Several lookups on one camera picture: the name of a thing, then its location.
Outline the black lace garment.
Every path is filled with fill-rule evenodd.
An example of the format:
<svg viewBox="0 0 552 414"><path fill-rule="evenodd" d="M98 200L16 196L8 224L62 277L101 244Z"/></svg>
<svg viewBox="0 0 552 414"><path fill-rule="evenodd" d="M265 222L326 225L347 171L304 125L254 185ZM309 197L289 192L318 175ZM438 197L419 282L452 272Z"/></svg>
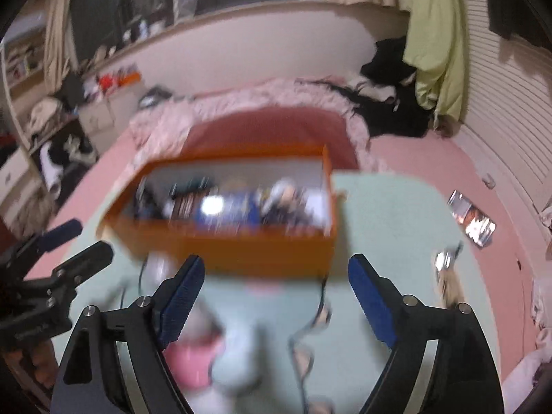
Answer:
<svg viewBox="0 0 552 414"><path fill-rule="evenodd" d="M170 209L171 205L160 206L158 204L151 185L146 178L142 178L132 200L134 220L168 220Z"/></svg>

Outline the brown printed box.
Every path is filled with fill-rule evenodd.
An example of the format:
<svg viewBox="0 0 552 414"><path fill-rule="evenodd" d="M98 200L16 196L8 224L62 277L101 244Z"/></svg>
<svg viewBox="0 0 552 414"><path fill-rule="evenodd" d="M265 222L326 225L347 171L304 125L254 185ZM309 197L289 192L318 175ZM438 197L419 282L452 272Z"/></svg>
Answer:
<svg viewBox="0 0 552 414"><path fill-rule="evenodd" d="M197 207L202 199L212 192L210 189L172 190L164 205L163 214L167 220L188 223L194 219Z"/></svg>

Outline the beige furry plush toy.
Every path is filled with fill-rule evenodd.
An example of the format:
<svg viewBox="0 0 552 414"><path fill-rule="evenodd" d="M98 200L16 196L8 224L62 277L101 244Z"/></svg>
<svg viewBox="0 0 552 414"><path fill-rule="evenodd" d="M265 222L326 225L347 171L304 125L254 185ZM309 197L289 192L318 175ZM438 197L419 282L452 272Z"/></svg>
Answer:
<svg viewBox="0 0 552 414"><path fill-rule="evenodd" d="M299 187L290 178L274 183L260 207L265 225L326 225L325 193L319 188Z"/></svg>

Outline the metal clip on table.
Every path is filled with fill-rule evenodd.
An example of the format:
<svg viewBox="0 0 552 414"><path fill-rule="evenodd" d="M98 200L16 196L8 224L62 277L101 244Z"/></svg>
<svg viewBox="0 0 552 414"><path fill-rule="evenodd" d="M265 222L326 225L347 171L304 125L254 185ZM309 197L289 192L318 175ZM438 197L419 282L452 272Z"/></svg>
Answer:
<svg viewBox="0 0 552 414"><path fill-rule="evenodd" d="M437 273L452 269L463 250L463 243L446 247L437 252L433 258L433 265Z"/></svg>

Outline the shiny foil packet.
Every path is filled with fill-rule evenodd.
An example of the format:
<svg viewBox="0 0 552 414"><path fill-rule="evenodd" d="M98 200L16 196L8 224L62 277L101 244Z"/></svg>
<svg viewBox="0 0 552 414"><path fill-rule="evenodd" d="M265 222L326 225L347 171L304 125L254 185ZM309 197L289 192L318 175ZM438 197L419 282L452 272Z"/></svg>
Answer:
<svg viewBox="0 0 552 414"><path fill-rule="evenodd" d="M478 248L485 248L492 240L497 224L459 190L453 191L447 205L463 233Z"/></svg>

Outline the grey bag on bed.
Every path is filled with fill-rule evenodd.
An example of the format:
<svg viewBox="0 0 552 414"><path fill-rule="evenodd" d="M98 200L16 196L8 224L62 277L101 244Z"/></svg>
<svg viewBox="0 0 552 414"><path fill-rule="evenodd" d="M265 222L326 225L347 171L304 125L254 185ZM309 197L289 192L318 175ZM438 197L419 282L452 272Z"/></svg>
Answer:
<svg viewBox="0 0 552 414"><path fill-rule="evenodd" d="M173 92L166 87L156 85L148 89L147 92L139 99L138 109L143 110L146 108L153 108L170 100L173 97Z"/></svg>

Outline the small orange box on shelf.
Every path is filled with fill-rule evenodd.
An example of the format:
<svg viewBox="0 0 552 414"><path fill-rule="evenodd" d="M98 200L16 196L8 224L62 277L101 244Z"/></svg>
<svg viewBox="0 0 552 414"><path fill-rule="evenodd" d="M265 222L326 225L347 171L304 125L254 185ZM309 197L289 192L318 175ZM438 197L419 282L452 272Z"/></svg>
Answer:
<svg viewBox="0 0 552 414"><path fill-rule="evenodd" d="M133 85L140 83L142 79L141 73L139 71L133 71L128 73L122 73L118 76L118 85L120 87L125 87L128 85Z"/></svg>

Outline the orange cardboard box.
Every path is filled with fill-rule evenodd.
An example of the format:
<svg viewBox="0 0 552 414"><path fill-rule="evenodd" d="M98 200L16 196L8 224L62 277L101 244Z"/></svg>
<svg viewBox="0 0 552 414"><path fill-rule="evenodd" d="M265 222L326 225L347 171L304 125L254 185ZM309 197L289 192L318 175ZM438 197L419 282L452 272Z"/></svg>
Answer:
<svg viewBox="0 0 552 414"><path fill-rule="evenodd" d="M146 162L98 223L135 258L200 256L211 273L323 278L336 243L321 145L248 146Z"/></svg>

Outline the pink floral blanket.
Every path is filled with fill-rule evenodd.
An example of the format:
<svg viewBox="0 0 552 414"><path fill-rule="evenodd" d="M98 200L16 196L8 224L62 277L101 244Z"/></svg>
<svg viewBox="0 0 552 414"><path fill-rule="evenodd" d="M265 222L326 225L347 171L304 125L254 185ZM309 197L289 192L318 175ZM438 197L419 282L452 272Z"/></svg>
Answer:
<svg viewBox="0 0 552 414"><path fill-rule="evenodd" d="M328 88L304 79L271 79L253 87L203 95L196 99L169 100L155 108L138 112L130 121L129 132L137 152L125 172L131 176L155 158L177 156L190 131L203 121L224 117L234 119L240 112L268 108L317 108L329 111L344 122L360 169L385 172L388 166L368 150L369 133L354 104Z"/></svg>

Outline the black clothes pile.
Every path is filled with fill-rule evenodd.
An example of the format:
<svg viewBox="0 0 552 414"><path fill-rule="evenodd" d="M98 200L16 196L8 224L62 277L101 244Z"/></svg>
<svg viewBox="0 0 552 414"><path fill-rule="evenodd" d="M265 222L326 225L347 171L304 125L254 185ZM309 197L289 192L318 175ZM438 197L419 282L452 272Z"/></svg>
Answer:
<svg viewBox="0 0 552 414"><path fill-rule="evenodd" d="M343 86L323 83L353 104L371 137L419 138L430 127L431 112L415 96L416 68L403 61L405 47L405 37L380 40L372 60Z"/></svg>

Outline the green hanging jacket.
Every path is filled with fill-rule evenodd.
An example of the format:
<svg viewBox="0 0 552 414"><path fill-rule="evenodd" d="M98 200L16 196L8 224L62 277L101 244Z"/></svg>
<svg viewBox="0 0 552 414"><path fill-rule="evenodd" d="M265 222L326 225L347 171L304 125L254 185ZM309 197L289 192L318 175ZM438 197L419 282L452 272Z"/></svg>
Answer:
<svg viewBox="0 0 552 414"><path fill-rule="evenodd" d="M418 105L438 117L459 121L468 78L463 0L410 0L403 62L416 69Z"/></svg>

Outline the black hanging garment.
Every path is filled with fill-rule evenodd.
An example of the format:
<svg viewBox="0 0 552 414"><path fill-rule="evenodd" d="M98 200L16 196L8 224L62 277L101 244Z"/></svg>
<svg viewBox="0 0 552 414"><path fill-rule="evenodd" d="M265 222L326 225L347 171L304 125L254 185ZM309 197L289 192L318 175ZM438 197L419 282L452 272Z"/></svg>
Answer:
<svg viewBox="0 0 552 414"><path fill-rule="evenodd" d="M487 0L489 29L551 51L551 0Z"/></svg>

